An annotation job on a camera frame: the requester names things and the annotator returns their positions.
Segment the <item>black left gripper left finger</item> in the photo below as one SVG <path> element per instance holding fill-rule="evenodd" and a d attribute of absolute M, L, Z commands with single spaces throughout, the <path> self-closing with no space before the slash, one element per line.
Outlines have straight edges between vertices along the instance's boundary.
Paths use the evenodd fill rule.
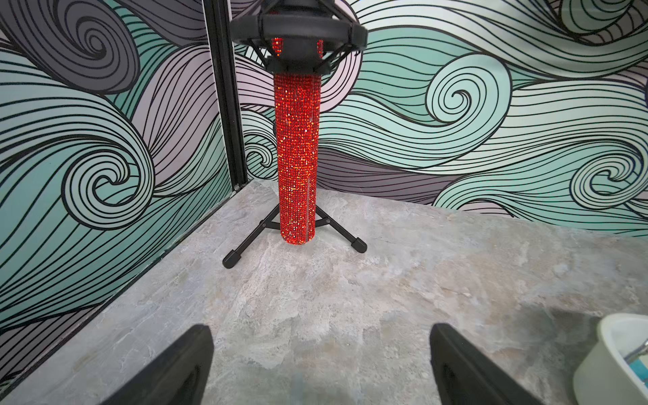
<path fill-rule="evenodd" d="M 190 327 L 104 404 L 200 404 L 214 355 L 210 328 Z"/>

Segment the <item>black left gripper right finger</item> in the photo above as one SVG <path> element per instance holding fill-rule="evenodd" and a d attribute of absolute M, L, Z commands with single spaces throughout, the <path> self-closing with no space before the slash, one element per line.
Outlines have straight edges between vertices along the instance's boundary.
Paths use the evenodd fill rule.
<path fill-rule="evenodd" d="M 430 331 L 430 364 L 443 404 L 539 404 L 448 323 Z"/>

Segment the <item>white plastic storage tray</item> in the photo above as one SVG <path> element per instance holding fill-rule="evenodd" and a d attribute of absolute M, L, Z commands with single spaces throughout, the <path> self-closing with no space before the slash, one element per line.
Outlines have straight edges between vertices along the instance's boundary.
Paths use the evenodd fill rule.
<path fill-rule="evenodd" d="M 647 341 L 647 316 L 618 313 L 597 325 L 597 343 L 577 368 L 579 404 L 646 404 L 647 386 L 626 357 Z"/>

